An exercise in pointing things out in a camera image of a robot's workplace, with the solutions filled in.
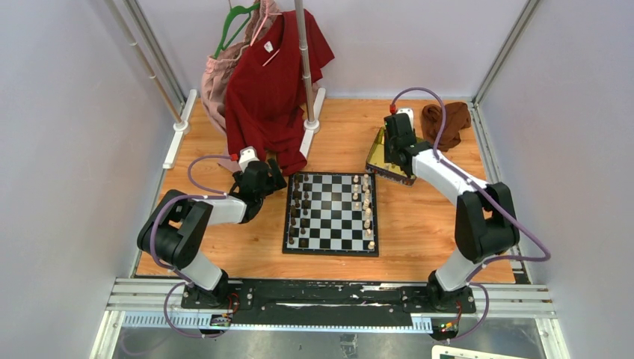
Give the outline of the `gold metal tin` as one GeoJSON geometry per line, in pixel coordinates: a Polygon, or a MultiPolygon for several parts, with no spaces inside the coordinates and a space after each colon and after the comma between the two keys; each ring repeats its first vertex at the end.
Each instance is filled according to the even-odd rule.
{"type": "Polygon", "coordinates": [[[375,174],[378,177],[390,180],[411,187],[416,177],[408,176],[397,165],[390,164],[385,160],[385,144],[384,144],[385,128],[381,127],[375,139],[372,142],[371,149],[366,157],[365,170],[367,173],[375,174]]]}

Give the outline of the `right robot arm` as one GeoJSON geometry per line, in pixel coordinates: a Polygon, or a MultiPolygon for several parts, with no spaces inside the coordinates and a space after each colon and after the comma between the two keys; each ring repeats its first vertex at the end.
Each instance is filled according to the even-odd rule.
{"type": "Polygon", "coordinates": [[[477,268],[520,241],[511,190],[468,174],[419,141],[405,113],[385,117],[384,127],[385,161],[431,184],[455,206],[456,249],[429,275],[426,293],[431,309],[446,312],[466,295],[477,268]]]}

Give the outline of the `black white chessboard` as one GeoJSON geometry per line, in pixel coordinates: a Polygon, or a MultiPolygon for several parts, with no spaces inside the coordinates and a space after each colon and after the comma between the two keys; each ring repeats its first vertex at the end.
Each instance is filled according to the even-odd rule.
{"type": "Polygon", "coordinates": [[[289,178],[284,254],[378,257],[373,174],[298,172],[289,178]]]}

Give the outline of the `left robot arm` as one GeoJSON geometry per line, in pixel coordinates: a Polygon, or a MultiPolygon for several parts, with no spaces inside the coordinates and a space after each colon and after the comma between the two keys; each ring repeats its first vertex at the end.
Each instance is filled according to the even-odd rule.
{"type": "Polygon", "coordinates": [[[255,160],[233,174],[230,192],[212,196],[170,190],[141,228],[137,246],[156,265],[172,269],[212,309],[229,299],[228,274],[200,250],[206,229],[216,224],[246,224],[267,196],[287,186],[276,160],[255,160]]]}

